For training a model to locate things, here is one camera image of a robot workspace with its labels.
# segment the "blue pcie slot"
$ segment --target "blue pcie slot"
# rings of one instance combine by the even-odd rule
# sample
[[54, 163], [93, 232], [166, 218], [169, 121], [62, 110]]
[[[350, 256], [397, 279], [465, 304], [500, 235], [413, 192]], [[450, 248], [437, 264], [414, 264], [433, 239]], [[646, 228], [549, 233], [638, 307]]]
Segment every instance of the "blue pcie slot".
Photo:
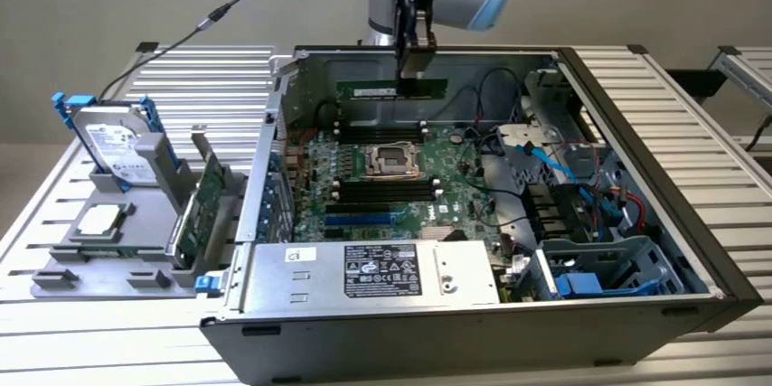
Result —
[[325, 216], [325, 226], [374, 226], [390, 225], [394, 218], [390, 214], [352, 214], [342, 216]]

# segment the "warning label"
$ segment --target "warning label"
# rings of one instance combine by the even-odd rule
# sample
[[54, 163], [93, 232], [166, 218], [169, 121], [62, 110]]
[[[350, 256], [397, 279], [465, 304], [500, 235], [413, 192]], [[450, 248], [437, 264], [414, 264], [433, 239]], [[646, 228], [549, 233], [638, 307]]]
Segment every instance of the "warning label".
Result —
[[414, 244], [346, 246], [344, 267], [348, 297], [421, 295]]

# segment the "gray wall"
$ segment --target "gray wall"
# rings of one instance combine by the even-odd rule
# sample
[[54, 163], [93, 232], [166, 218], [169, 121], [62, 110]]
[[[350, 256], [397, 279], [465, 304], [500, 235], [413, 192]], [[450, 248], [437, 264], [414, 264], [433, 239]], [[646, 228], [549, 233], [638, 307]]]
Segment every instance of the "gray wall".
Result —
[[[224, 1], [0, 0], [0, 142], [68, 141], [49, 106], [53, 90], [97, 93], [137, 42], [178, 38]], [[196, 42], [285, 49], [353, 42], [365, 8], [366, 0], [248, 0]], [[769, 0], [510, 0], [494, 30], [442, 29], [437, 37], [440, 43], [636, 42], [666, 66], [696, 67], [717, 44], [772, 45], [770, 23]], [[724, 100], [724, 107], [712, 104], [728, 122], [740, 130], [754, 124], [752, 102]]]

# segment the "cpu socket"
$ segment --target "cpu socket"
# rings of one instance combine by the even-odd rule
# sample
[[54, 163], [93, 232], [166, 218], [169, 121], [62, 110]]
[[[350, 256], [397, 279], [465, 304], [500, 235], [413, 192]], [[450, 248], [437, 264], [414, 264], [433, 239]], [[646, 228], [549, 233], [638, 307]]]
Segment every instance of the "cpu socket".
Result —
[[409, 142], [397, 142], [364, 148], [365, 173], [378, 176], [418, 176], [417, 148]]

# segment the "white label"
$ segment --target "white label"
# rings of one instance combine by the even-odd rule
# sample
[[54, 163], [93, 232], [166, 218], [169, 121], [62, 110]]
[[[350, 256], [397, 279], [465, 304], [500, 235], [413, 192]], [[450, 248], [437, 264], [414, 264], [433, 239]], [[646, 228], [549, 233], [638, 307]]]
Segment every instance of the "white label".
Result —
[[156, 175], [146, 160], [136, 154], [136, 134], [122, 126], [92, 124], [85, 126], [94, 149], [112, 172], [130, 184], [154, 184]]
[[354, 97], [396, 97], [397, 90], [394, 88], [370, 88], [370, 89], [354, 89]]
[[290, 248], [285, 252], [285, 262], [316, 260], [316, 248]]
[[108, 232], [120, 216], [120, 206], [98, 204], [88, 209], [82, 215], [77, 229], [84, 235], [101, 235]]

